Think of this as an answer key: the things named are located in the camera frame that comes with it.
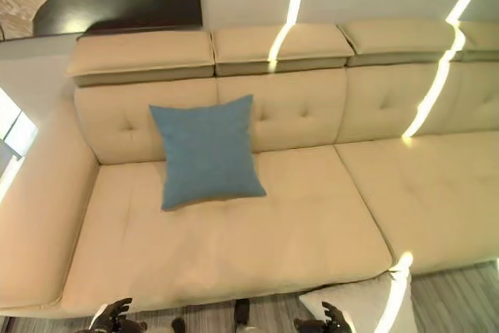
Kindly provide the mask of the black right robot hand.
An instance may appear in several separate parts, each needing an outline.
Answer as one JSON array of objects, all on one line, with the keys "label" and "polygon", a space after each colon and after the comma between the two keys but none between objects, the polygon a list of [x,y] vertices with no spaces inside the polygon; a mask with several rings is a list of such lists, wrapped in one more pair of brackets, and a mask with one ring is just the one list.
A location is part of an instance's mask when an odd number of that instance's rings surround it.
[{"label": "black right robot hand", "polygon": [[321,303],[326,320],[303,320],[296,318],[293,326],[299,333],[353,333],[344,314],[328,302]]}]

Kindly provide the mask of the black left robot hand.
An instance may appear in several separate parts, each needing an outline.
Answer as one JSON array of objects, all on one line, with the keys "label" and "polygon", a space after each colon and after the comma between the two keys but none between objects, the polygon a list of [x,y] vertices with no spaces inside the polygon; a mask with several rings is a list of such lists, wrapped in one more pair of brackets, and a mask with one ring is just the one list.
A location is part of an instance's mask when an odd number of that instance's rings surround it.
[{"label": "black left robot hand", "polygon": [[89,332],[120,332],[140,333],[147,330],[145,322],[132,321],[127,318],[133,299],[131,297],[117,300],[111,304],[102,305],[96,312],[90,326]]}]

